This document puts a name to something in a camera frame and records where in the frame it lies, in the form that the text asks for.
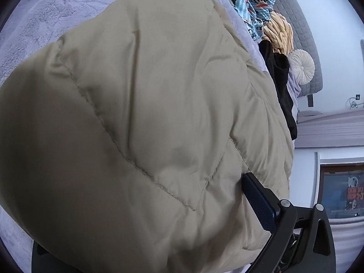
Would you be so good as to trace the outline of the dark framed window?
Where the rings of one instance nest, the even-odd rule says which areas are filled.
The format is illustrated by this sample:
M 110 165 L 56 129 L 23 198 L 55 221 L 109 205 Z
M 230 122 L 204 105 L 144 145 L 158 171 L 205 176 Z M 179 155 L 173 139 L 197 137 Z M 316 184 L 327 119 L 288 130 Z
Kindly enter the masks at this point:
M 317 202 L 329 219 L 363 216 L 363 163 L 322 164 Z

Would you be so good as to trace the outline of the lavender curtain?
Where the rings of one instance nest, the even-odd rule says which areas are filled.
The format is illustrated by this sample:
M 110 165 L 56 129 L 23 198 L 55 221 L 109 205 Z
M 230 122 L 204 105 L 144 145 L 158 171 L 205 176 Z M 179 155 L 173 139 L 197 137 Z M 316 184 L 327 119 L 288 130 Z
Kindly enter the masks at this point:
M 297 118 L 298 149 L 358 147 L 363 145 L 363 109 L 322 114 L 302 111 Z

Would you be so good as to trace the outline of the peach striped garment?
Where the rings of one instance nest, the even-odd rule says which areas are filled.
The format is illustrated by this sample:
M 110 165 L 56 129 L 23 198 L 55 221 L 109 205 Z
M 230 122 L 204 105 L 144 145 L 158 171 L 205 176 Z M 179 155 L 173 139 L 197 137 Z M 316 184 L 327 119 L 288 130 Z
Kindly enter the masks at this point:
M 273 11 L 270 21 L 263 26 L 263 40 L 271 42 L 273 52 L 288 55 L 294 50 L 294 36 L 286 17 Z

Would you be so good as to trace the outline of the grey quilted headboard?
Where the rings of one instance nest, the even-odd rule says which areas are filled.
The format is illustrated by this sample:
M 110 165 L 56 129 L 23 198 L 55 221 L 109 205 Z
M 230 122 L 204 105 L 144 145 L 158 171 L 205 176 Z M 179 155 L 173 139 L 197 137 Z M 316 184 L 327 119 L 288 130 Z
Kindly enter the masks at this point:
M 293 30 L 295 49 L 308 52 L 315 64 L 315 73 L 311 82 L 301 85 L 300 96 L 315 94 L 323 88 L 320 58 L 312 32 L 297 0 L 275 0 L 274 10 L 283 15 Z

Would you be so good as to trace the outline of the black folded garment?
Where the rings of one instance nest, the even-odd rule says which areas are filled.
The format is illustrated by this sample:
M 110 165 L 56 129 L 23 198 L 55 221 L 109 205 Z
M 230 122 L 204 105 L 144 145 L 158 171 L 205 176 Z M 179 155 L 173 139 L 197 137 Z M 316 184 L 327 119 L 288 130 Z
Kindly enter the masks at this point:
M 288 91 L 289 61 L 286 55 L 274 52 L 271 42 L 262 40 L 259 44 L 268 72 L 274 82 L 279 105 L 283 111 L 286 123 L 294 141 L 297 138 L 297 125 L 292 114 L 294 102 Z

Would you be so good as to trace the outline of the round white pleated cushion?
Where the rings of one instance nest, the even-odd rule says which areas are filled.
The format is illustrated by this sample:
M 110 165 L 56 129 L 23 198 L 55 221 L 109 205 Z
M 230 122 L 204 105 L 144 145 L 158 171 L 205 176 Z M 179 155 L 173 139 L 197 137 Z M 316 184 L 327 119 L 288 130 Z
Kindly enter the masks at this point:
M 299 85 L 312 81 L 315 74 L 315 63 L 311 55 L 303 49 L 295 49 L 288 54 L 290 70 Z

